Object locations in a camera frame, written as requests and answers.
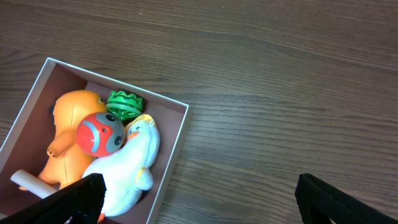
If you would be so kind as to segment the orange dinosaur toy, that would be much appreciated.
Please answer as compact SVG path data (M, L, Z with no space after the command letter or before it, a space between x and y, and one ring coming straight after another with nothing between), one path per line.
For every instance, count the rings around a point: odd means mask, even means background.
M47 148L47 163L38 179L62 189L81 179L94 161L77 144L76 130L86 116L105 112L104 99L91 90L70 91L55 102L53 109L55 137Z

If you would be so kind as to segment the white plush duck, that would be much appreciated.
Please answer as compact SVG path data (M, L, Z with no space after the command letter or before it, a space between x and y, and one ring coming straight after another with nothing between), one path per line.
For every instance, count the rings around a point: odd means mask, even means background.
M98 222L126 213L154 184L149 168L160 146L154 118L149 114L138 116L125 127L125 134L126 142L120 150L96 159L83 174L103 175L106 191Z

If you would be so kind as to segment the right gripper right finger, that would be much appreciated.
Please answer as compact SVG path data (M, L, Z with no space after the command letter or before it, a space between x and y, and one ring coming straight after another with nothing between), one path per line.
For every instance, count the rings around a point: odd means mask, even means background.
M312 174L300 174L295 198L306 224L395 224L395 220Z

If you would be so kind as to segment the green round toy wheel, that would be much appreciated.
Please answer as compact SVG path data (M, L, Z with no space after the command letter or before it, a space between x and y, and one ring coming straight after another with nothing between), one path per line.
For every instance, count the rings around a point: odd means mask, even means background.
M135 119L144 111L144 99L135 93L111 91L106 108L122 121Z

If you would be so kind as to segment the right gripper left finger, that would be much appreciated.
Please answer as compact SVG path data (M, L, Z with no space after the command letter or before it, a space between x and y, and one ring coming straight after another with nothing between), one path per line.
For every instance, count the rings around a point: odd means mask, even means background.
M106 185L101 174L90 174L11 216L1 224L96 224L104 204Z

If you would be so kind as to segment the orange round ball toy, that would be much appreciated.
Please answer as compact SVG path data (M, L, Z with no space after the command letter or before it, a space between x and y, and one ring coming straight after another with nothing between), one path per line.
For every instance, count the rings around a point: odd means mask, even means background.
M118 151L124 142L122 121L109 112L86 116L76 130L76 141L81 149L94 157L106 157Z

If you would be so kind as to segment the wooden pig rattle drum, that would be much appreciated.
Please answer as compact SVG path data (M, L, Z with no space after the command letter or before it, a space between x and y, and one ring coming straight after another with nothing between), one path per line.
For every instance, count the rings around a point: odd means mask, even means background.
M27 191L43 199L54 194L57 190L44 181L34 177L25 170L18 170L11 175L11 181L24 187Z

